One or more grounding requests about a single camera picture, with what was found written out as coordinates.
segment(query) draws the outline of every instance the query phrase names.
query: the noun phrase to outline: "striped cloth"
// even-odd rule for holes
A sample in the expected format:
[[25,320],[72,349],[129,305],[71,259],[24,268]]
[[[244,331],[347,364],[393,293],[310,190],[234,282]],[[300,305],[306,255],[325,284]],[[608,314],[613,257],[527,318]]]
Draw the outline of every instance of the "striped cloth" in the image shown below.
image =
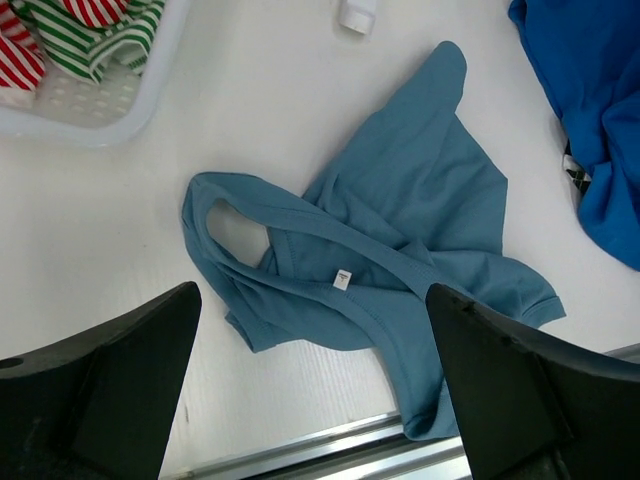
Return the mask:
[[142,74],[166,0],[130,0],[121,21],[105,28],[87,27],[63,1],[11,0],[18,17],[37,30],[54,64],[96,84],[112,57]]
[[106,27],[119,22],[129,0],[62,0],[62,4],[89,28]]
[[31,106],[43,75],[44,61],[38,45],[8,0],[0,0],[0,102]]

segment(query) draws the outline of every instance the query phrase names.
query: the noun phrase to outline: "perforated basket bottom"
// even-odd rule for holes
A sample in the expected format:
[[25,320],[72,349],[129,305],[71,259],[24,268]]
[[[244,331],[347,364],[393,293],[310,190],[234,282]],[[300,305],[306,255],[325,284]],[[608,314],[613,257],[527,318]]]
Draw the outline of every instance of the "perforated basket bottom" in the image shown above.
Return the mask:
[[81,82],[47,64],[29,113],[75,126],[104,127],[129,111],[139,85],[140,77],[116,62],[100,85]]

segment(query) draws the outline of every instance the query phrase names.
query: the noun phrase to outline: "green and white striped cloth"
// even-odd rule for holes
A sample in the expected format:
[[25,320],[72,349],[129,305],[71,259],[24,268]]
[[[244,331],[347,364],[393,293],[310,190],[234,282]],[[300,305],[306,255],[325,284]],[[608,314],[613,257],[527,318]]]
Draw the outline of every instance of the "green and white striped cloth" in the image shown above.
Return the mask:
[[80,80],[102,81],[113,57],[134,73],[147,63],[166,0],[131,0],[122,21],[89,28],[63,8],[59,0],[11,0],[11,6],[42,40],[47,56]]

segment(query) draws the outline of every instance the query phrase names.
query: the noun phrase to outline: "teal shirt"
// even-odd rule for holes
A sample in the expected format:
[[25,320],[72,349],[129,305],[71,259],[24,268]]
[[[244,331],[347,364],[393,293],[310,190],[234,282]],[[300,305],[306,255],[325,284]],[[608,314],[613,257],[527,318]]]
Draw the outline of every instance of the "teal shirt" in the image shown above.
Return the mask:
[[[502,256],[507,181],[455,115],[465,73],[458,47],[440,44],[302,198],[250,175],[201,173],[182,212],[191,258],[254,352],[297,339],[377,348],[416,440],[457,434],[430,285],[533,327],[564,315],[539,274]],[[209,235],[220,200],[268,228],[259,268]],[[352,274],[346,291],[333,286],[338,270]]]

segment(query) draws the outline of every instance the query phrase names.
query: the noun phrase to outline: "white plastic object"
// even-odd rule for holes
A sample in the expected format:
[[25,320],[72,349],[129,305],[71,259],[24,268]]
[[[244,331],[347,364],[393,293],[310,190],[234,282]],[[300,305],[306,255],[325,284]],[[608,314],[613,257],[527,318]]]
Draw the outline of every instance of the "white plastic object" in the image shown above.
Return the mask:
[[342,0],[338,21],[363,35],[371,35],[376,22],[378,0]]
[[167,0],[142,77],[111,62],[100,85],[47,64],[30,109],[0,107],[0,133],[98,147],[122,143],[152,117],[192,0]]

